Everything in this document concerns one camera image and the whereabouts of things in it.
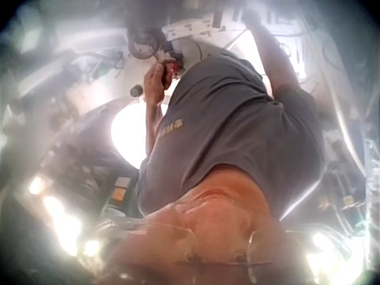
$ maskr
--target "wire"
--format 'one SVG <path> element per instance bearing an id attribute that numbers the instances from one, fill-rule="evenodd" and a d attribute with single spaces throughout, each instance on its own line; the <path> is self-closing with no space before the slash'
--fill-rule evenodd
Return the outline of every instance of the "wire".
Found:
<path id="1" fill-rule="evenodd" d="M 341 67 L 337 66 L 336 64 L 334 64 L 333 62 L 331 62 L 330 59 L 328 59 L 328 57 L 326 55 L 326 49 L 325 49 L 324 45 L 322 47 L 322 54 L 323 54 L 324 59 L 327 61 L 327 63 L 330 64 L 333 68 L 335 68 L 335 69 L 337 69 L 339 71 L 344 71 L 344 69 L 342 69 Z"/>
<path id="2" fill-rule="evenodd" d="M 188 39 L 188 40 L 190 40 L 191 42 L 193 42 L 193 43 L 197 46 L 197 48 L 198 48 L 198 50 L 199 50 L 199 60 L 201 61 L 201 60 L 203 59 L 203 53 L 202 53 L 201 46 L 200 46 L 200 44 L 199 44 L 196 40 L 194 40 L 194 39 L 191 38 L 190 36 L 179 37 L 179 38 L 177 38 L 177 39 L 175 39 L 175 40 L 180 40 L 180 39 Z"/>

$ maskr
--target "bright light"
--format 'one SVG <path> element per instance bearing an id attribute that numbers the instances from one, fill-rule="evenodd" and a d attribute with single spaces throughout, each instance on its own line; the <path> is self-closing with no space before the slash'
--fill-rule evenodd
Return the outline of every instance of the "bright light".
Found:
<path id="1" fill-rule="evenodd" d="M 42 179 L 36 176 L 29 186 L 29 191 L 32 194 L 38 195 L 42 192 Z"/>
<path id="2" fill-rule="evenodd" d="M 65 208 L 55 197 L 45 197 L 43 203 L 52 216 L 55 232 L 61 246 L 70 254 L 77 254 L 77 238 L 82 231 L 79 219 L 65 214 Z"/>
<path id="3" fill-rule="evenodd" d="M 64 216 L 65 208 L 58 199 L 47 196 L 43 199 L 43 203 L 53 219 L 60 219 Z"/>
<path id="4" fill-rule="evenodd" d="M 82 224 L 75 217 L 65 216 L 62 219 L 54 221 L 54 227 L 58 234 L 58 240 L 61 246 L 72 256 L 76 256 L 77 237 L 82 231 Z"/>
<path id="5" fill-rule="evenodd" d="M 162 104 L 161 107 L 165 114 L 167 105 Z M 111 126 L 111 137 L 116 149 L 137 169 L 140 169 L 141 162 L 147 157 L 145 108 L 145 103 L 128 105 L 116 115 Z"/>
<path id="6" fill-rule="evenodd" d="M 334 248 L 334 244 L 322 233 L 316 233 L 313 235 L 314 244 L 325 251 L 331 250 Z"/>
<path id="7" fill-rule="evenodd" d="M 88 257 L 93 257 L 98 253 L 100 249 L 100 243 L 97 240 L 89 240 L 84 245 L 84 254 Z"/>
<path id="8" fill-rule="evenodd" d="M 356 237 L 344 243 L 351 249 L 352 255 L 345 261 L 337 253 L 331 241 L 324 235 L 314 235 L 314 243 L 322 249 L 318 254 L 307 254 L 309 265 L 316 278 L 320 274 L 329 279 L 331 285 L 349 285 L 363 270 L 363 239 Z"/>

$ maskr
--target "yellow sticker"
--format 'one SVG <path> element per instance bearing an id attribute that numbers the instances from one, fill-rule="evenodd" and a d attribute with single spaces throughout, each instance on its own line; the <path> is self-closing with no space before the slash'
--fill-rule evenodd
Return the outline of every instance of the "yellow sticker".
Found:
<path id="1" fill-rule="evenodd" d="M 126 193 L 126 189 L 116 187 L 115 190 L 113 190 L 112 199 L 121 202 L 124 199 L 125 193 Z"/>

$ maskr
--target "eyeglasses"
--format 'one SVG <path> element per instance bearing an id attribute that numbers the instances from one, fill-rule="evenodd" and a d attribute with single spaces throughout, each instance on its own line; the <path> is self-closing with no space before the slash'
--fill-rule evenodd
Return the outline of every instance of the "eyeglasses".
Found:
<path id="1" fill-rule="evenodd" d="M 253 232 L 246 252 L 232 252 L 230 262 L 205 262 L 200 242 L 189 229 L 114 218 L 83 238 L 79 259 L 98 280 L 114 284 L 313 284 L 299 245 L 280 229 Z"/>

